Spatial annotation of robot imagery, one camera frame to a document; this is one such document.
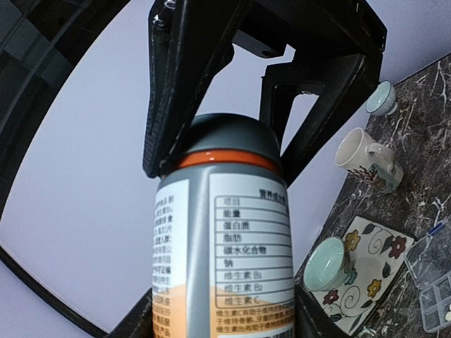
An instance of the nutrition facts table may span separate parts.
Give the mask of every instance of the nutrition facts table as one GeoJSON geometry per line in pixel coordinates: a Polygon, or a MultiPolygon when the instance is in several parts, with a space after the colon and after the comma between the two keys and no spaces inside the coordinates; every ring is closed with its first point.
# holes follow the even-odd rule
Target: nutrition facts table
{"type": "Polygon", "coordinates": [[[293,300],[290,220],[285,195],[215,196],[218,308],[258,308],[293,300]]]}

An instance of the orange cap ring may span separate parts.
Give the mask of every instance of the orange cap ring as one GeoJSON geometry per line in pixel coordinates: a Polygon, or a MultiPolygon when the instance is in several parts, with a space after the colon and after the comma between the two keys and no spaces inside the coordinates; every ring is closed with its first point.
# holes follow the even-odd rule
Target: orange cap ring
{"type": "Polygon", "coordinates": [[[262,167],[281,175],[280,166],[272,160],[258,154],[240,150],[210,150],[198,151],[196,153],[186,155],[178,164],[177,168],[187,168],[194,165],[202,165],[207,163],[241,163],[262,167]]]}

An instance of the plastic pill organizer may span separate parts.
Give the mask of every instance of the plastic pill organizer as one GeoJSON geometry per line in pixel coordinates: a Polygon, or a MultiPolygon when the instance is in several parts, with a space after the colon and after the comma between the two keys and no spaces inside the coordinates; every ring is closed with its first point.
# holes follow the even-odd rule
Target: plastic pill organizer
{"type": "Polygon", "coordinates": [[[418,289],[423,328],[451,326],[451,219],[437,224],[404,255],[418,289]]]}

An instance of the black mount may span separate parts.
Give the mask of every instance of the black mount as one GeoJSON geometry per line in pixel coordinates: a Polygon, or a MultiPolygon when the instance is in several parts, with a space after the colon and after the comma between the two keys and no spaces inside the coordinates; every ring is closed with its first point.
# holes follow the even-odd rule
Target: black mount
{"type": "Polygon", "coordinates": [[[290,185],[378,84],[386,28],[365,0],[156,0],[149,16],[151,97],[144,171],[165,175],[213,77],[233,45],[257,56],[296,49],[270,65],[260,118],[279,139],[294,98],[319,98],[282,155],[290,185]]]}
{"type": "Polygon", "coordinates": [[[283,177],[291,185],[321,147],[376,89],[378,72],[368,58],[355,54],[295,58],[270,65],[263,78],[260,120],[282,143],[292,104],[300,94],[318,99],[282,155],[283,177]]]}

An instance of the marble countertop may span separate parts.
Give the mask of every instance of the marble countertop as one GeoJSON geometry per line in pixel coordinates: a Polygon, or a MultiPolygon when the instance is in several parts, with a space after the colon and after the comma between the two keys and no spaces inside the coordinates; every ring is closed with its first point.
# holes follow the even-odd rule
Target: marble countertop
{"type": "MultiPolygon", "coordinates": [[[[367,132],[397,153],[405,175],[393,194],[382,195],[348,176],[317,242],[342,236],[359,215],[416,239],[451,214],[451,56],[396,86],[399,108],[371,118],[367,132]]],[[[296,283],[302,283],[302,269],[296,283]]],[[[451,327],[424,332],[419,290],[404,268],[359,338],[450,337],[451,327]]]]}

